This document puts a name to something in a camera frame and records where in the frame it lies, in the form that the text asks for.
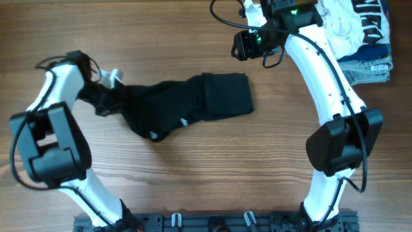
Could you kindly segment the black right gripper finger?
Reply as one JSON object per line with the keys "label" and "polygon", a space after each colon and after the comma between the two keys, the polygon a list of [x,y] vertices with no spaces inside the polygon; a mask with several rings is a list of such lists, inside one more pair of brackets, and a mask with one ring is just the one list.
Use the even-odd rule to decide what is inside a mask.
{"label": "black right gripper finger", "polygon": [[242,46],[239,47],[239,46],[234,44],[232,46],[232,49],[231,49],[230,53],[231,53],[231,56],[233,58],[236,58],[239,61],[246,61],[247,60],[247,57],[245,56],[245,51],[244,51]]}
{"label": "black right gripper finger", "polygon": [[242,42],[242,32],[238,32],[234,36],[234,42],[233,42],[233,48],[243,48],[243,42]]}

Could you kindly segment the black t-shirt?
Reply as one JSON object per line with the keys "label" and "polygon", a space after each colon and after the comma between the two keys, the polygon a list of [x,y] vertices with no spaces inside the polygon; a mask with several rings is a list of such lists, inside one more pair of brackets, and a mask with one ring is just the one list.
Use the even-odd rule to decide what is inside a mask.
{"label": "black t-shirt", "polygon": [[160,142],[175,129],[254,111],[243,73],[202,73],[186,81],[125,86],[122,116],[133,132]]}

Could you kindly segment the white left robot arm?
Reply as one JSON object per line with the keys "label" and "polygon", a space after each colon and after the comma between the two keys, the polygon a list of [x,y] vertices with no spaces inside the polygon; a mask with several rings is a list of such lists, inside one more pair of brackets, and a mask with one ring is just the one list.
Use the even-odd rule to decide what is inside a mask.
{"label": "white left robot arm", "polygon": [[93,171],[91,150],[71,112],[78,99],[103,116],[116,111],[122,72],[101,70],[80,50],[48,57],[35,67],[44,71],[44,85],[36,100],[9,121],[13,178],[27,189],[66,194],[89,216],[93,231],[143,231]]}

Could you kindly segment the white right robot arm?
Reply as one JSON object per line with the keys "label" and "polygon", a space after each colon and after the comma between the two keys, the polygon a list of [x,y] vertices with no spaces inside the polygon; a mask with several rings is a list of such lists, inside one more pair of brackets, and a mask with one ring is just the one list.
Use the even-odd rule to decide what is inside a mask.
{"label": "white right robot arm", "polygon": [[280,53],[297,65],[312,96],[320,127],[306,141],[314,168],[310,190],[294,217],[282,219],[298,231],[346,229],[339,201],[351,176],[361,169],[362,193],[368,157],[382,127],[378,109],[369,109],[353,91],[338,65],[320,11],[313,3],[242,1],[239,16],[247,23],[234,37],[232,56],[247,59]]}

